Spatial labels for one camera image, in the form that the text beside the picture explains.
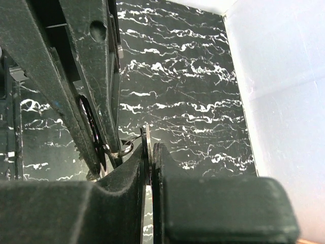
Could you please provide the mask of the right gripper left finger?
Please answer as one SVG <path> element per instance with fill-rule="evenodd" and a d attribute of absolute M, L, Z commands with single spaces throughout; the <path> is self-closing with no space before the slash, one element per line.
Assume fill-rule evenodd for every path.
<path fill-rule="evenodd" d="M 98 182 L 2 181 L 1 243 L 141 243 L 142 155 Z"/>

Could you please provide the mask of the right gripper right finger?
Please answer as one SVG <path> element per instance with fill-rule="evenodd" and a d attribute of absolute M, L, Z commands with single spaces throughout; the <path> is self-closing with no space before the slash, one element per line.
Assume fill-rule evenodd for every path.
<path fill-rule="evenodd" d="M 296 243 L 300 228 L 279 181 L 189 175 L 157 143 L 152 153 L 154 243 Z"/>

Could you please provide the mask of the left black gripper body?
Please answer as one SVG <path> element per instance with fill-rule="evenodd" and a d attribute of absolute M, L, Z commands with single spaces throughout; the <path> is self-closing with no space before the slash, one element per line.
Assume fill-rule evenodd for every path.
<path fill-rule="evenodd" d="M 20 88 L 15 62 L 1 48 L 1 180 L 23 180 Z"/>

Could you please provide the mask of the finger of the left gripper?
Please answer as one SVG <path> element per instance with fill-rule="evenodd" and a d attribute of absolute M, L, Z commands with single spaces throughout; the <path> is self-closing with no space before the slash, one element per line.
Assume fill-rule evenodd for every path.
<path fill-rule="evenodd" d="M 116 1 L 60 1 L 73 57 L 98 134 L 111 152 L 120 151 L 117 132 L 120 45 Z"/>
<path fill-rule="evenodd" d="M 1 1 L 1 46 L 60 115 L 89 171 L 98 175 L 99 159 L 77 91 L 29 1 Z"/>

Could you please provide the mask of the key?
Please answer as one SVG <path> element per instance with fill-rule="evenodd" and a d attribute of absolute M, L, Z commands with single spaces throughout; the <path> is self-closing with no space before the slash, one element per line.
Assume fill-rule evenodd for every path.
<path fill-rule="evenodd" d="M 146 185 L 151 185 L 152 175 L 152 146 L 150 138 L 150 126 L 148 124 L 140 128 L 142 149 L 143 149 L 143 160 L 144 160 L 144 171 Z"/>

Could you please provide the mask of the large silver keyring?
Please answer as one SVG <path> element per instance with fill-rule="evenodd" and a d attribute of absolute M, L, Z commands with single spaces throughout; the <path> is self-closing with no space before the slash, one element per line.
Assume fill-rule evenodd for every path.
<path fill-rule="evenodd" d="M 104 144 L 103 144 L 103 140 L 100 136 L 100 132 L 99 132 L 98 126 L 96 124 L 94 115 L 92 113 L 90 103 L 89 103 L 87 97 L 84 95 L 79 95 L 78 99 L 79 99 L 80 106 L 82 107 L 84 113 L 86 114 L 88 124 L 92 131 L 93 144 L 94 144 L 94 148 L 95 148 L 97 157 L 99 159 L 99 163 L 96 166 L 96 168 L 98 170 L 97 172 L 98 172 L 98 174 L 105 173 L 105 171 L 107 170 L 107 164 L 106 164 L 105 152 L 104 152 L 104 148 L 103 148 Z"/>

